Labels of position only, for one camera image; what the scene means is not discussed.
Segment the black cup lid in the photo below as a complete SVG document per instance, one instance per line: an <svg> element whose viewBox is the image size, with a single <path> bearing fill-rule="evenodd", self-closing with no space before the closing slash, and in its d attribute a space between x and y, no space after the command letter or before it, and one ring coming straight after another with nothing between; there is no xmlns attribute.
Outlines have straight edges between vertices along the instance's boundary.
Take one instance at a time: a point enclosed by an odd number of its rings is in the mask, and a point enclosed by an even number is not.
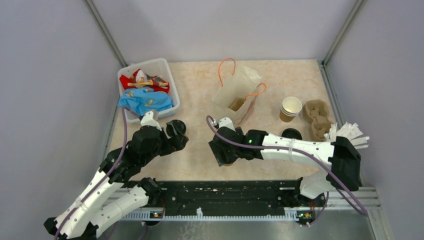
<svg viewBox="0 0 424 240"><path fill-rule="evenodd" d="M184 136L186 131L186 124L182 120L173 119L166 123L166 133L170 138Z"/></svg>

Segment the single cardboard cup carrier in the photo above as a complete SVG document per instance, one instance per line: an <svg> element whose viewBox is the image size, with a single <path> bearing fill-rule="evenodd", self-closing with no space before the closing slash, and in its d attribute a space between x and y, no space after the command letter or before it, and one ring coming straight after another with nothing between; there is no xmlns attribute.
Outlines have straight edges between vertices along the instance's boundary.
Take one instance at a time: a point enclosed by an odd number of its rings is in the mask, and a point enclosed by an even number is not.
<svg viewBox="0 0 424 240"><path fill-rule="evenodd" d="M246 102L245 98L236 97L228 106L228 108L234 112L237 112L243 104Z"/></svg>

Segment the paper takeout bag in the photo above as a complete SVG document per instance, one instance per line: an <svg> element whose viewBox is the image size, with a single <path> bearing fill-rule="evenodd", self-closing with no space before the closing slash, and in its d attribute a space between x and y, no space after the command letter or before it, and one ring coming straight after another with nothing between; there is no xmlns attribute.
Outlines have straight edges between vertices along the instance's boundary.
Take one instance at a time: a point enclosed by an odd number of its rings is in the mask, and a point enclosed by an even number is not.
<svg viewBox="0 0 424 240"><path fill-rule="evenodd" d="M233 62L232 74L228 80L223 80L221 67L226 61ZM263 94L268 86L263 82L259 73L243 64L237 63L233 58L228 57L218 65L218 78L220 88L212 97L214 112L221 118L228 117L237 127L253 108L256 97ZM235 98L245 98L243 106L236 112L230 110L228 106Z"/></svg>

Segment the black lid stack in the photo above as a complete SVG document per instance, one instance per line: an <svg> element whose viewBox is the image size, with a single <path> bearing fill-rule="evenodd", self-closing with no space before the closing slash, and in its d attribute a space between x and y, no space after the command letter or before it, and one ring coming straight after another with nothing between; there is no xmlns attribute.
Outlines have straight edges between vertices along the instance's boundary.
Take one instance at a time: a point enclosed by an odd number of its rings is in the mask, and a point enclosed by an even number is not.
<svg viewBox="0 0 424 240"><path fill-rule="evenodd" d="M281 133L281 137L288 138L288 139L296 139L296 140L302 140L302 134L294 129L294 128L287 128Z"/></svg>

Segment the stack of paper cups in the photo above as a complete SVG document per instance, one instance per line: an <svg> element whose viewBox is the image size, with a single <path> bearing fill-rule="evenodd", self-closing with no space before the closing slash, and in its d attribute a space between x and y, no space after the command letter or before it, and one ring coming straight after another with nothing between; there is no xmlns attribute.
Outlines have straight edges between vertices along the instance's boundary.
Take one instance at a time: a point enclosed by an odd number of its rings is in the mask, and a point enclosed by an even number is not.
<svg viewBox="0 0 424 240"><path fill-rule="evenodd" d="M296 116L299 115L302 108L303 104L298 98L288 96L281 102L279 118L283 122L291 122Z"/></svg>

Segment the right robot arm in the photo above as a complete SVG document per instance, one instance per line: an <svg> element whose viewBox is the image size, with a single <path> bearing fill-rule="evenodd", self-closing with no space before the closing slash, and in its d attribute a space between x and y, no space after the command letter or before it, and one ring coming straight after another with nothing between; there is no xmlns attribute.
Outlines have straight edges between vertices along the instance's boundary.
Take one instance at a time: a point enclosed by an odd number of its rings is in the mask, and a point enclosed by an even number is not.
<svg viewBox="0 0 424 240"><path fill-rule="evenodd" d="M238 159L282 160L311 165L318 171L301 177L293 200L307 206L314 198L331 190L355 192L360 187L361 155L349 139L337 136L335 141L314 142L286 138L262 130L220 127L208 143L219 166Z"/></svg>

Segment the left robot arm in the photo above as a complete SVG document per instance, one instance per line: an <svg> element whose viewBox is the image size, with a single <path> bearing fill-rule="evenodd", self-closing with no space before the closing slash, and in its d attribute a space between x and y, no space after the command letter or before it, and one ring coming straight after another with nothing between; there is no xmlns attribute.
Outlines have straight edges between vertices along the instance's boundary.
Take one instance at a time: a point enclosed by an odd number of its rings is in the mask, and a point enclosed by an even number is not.
<svg viewBox="0 0 424 240"><path fill-rule="evenodd" d="M181 151L188 142L187 127L172 120L165 128L145 125L123 147L108 153L93 179L61 215L50 217L44 227L56 240L96 240L128 213L161 200L155 179L131 178L157 156Z"/></svg>

